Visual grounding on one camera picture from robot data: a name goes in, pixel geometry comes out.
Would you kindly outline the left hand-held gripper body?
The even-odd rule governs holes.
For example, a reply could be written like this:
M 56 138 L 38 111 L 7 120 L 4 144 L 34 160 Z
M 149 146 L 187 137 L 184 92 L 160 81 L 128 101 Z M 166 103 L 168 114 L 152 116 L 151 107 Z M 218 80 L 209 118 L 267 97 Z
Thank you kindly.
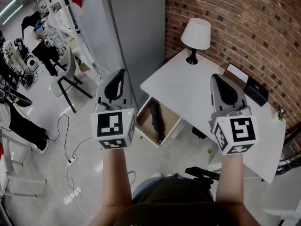
M 91 114 L 93 139 L 106 150 L 130 147 L 136 127 L 135 105 L 126 69 L 104 80 L 96 92 Z

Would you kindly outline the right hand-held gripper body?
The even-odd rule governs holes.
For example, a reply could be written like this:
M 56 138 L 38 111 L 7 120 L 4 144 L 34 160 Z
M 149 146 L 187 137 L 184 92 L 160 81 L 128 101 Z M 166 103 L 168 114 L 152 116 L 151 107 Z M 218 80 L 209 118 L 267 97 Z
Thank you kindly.
M 243 90 L 216 73 L 211 77 L 210 89 L 214 112 L 209 124 L 221 154 L 246 153 L 258 142 L 258 129 Z

